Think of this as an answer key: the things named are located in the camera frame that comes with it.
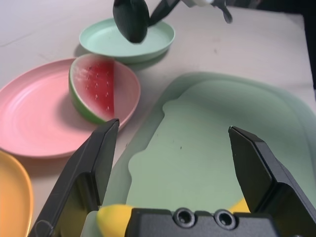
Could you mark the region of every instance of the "watermelon rind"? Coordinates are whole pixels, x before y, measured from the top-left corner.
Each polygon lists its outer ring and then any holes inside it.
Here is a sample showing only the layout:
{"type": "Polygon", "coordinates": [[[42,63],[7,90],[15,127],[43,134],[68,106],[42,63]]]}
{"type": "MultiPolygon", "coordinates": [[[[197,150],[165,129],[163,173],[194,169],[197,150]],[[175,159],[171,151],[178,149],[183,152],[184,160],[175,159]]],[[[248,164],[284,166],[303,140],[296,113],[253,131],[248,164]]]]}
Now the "watermelon rind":
{"type": "Polygon", "coordinates": [[[83,56],[78,57],[73,61],[73,63],[70,66],[69,69],[69,76],[68,76],[68,82],[69,82],[69,95],[72,101],[72,104],[74,105],[75,109],[88,121],[96,124],[105,123],[106,121],[100,117],[98,117],[93,111],[89,109],[89,107],[83,102],[83,100],[79,97],[76,88],[74,86],[73,82],[73,67],[83,57],[93,57],[93,54],[86,54],[83,56]]]}

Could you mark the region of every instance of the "white table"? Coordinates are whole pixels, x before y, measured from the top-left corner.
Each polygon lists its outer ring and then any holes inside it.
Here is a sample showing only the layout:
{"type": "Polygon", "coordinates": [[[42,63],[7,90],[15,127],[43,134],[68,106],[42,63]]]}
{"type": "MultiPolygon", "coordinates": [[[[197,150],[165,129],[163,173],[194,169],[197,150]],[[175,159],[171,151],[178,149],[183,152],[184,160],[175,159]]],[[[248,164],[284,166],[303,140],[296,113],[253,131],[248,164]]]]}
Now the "white table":
{"type": "MultiPolygon", "coordinates": [[[[0,3],[0,88],[41,64],[79,56],[81,30],[112,16],[106,0],[12,0],[0,3]]],[[[153,11],[158,0],[149,1],[153,11]]],[[[155,64],[134,65],[142,86],[139,106],[117,141],[115,162],[162,91],[179,75],[210,71],[241,76],[283,88],[316,113],[312,74],[298,15],[230,8],[225,23],[213,7],[187,8],[180,3],[166,18],[176,30],[170,51],[155,64]]],[[[33,184],[40,213],[67,159],[20,158],[33,184]]]]}

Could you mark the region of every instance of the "red watermelon flesh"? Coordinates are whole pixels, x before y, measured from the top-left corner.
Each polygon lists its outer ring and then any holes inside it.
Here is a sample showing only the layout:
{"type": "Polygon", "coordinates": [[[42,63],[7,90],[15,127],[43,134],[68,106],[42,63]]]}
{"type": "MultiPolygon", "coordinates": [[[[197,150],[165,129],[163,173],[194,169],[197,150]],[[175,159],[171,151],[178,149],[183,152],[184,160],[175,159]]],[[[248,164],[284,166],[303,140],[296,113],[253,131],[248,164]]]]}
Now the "red watermelon flesh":
{"type": "Polygon", "coordinates": [[[85,105],[104,121],[114,118],[114,60],[83,57],[73,70],[75,90],[85,105]]]}

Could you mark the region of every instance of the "watermelon slice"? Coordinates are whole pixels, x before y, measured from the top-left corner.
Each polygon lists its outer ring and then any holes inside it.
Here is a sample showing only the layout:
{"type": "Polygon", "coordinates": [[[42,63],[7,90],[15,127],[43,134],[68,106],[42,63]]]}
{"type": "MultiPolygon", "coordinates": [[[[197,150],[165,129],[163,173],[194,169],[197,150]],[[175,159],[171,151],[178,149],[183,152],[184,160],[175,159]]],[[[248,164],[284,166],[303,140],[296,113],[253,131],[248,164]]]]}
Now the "watermelon slice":
{"type": "Polygon", "coordinates": [[[69,94],[76,110],[88,121],[114,118],[114,60],[95,54],[77,58],[69,70],[69,94]]]}

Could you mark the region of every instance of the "orange plate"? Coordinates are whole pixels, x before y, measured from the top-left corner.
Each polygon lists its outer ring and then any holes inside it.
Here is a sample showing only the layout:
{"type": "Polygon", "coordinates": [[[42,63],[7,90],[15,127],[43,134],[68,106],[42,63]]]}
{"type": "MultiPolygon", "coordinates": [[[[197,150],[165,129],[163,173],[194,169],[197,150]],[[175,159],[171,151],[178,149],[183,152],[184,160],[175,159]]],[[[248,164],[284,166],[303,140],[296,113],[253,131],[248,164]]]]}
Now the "orange plate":
{"type": "Polygon", "coordinates": [[[26,237],[33,214],[31,180],[18,160],[0,151],[0,236],[26,237]]]}

